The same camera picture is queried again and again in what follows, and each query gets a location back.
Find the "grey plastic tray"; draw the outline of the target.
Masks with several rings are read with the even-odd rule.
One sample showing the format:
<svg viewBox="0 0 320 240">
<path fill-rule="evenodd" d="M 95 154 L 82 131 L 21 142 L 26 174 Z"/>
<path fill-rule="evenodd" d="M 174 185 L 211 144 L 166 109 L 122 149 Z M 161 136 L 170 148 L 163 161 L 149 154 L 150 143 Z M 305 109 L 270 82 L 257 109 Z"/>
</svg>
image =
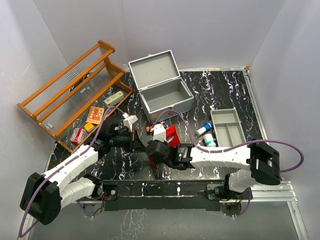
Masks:
<svg viewBox="0 0 320 240">
<path fill-rule="evenodd" d="M 247 141 L 235 108 L 211 110 L 210 116 L 219 147 L 233 147 Z"/>
</svg>

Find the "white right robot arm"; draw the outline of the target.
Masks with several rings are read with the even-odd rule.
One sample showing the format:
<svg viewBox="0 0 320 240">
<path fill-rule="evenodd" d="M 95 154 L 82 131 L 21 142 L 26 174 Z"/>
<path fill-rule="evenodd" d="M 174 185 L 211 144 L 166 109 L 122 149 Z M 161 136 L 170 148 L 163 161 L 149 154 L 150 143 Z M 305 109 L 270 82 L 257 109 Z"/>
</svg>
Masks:
<svg viewBox="0 0 320 240">
<path fill-rule="evenodd" d="M 261 140 L 233 147 L 201 147 L 191 143 L 170 146 L 152 140 L 146 154 L 154 164 L 165 164 L 180 171 L 210 166 L 237 169 L 227 174 L 223 185 L 211 192 L 219 200 L 233 199 L 256 184 L 277 186 L 281 183 L 280 154 Z"/>
</svg>

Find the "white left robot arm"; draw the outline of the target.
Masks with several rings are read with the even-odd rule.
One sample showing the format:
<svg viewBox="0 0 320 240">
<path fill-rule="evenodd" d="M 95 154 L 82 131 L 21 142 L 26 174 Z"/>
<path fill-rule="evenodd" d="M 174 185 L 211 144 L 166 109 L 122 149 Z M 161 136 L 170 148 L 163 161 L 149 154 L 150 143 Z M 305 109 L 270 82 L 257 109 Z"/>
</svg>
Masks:
<svg viewBox="0 0 320 240">
<path fill-rule="evenodd" d="M 123 126 L 116 117 L 105 120 L 89 144 L 81 145 L 70 157 L 43 174 L 33 173 L 26 182 L 20 208 L 43 225 L 51 223 L 62 208 L 81 198 L 99 199 L 102 180 L 90 174 L 74 181 L 81 172 L 95 164 L 113 148 L 142 153 L 146 147 L 133 128 L 136 115 L 124 114 Z"/>
</svg>

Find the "red first aid pouch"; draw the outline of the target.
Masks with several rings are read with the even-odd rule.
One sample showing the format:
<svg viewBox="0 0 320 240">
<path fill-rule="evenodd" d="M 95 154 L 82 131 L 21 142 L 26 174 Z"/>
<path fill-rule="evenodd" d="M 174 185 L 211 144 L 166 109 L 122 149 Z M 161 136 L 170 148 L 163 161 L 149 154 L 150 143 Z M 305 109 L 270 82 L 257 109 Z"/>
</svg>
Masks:
<svg viewBox="0 0 320 240">
<path fill-rule="evenodd" d="M 166 130 L 166 140 L 169 146 L 177 147 L 181 142 L 178 137 L 176 127 L 174 125 L 170 126 Z"/>
</svg>

